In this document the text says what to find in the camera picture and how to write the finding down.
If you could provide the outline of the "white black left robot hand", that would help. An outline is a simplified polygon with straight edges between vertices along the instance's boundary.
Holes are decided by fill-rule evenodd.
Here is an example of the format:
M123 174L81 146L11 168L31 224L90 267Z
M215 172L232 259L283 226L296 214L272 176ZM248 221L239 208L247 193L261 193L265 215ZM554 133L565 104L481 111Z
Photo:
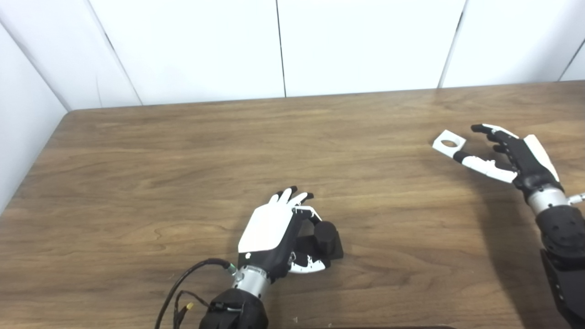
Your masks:
M313 193L297 191L291 186L276 192L253 211L238 243L238 269L257 267L274 283L290 272L309 274L331 267L326 257L295 248L303 223L322 222L315 208L304 205Z

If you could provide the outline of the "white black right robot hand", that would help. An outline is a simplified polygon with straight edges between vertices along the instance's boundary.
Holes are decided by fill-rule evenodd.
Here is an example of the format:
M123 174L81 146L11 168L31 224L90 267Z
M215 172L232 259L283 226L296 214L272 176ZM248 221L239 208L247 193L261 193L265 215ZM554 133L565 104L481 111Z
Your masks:
M512 184L525 199L546 188L564 191L558 175L545 166L544 149L536 145L535 135L521 139L502 127L489 124L475 124L471 130L485 134L495 144L493 150L504 154L509 162L485 160L461 150L452 156L456 162L492 179Z

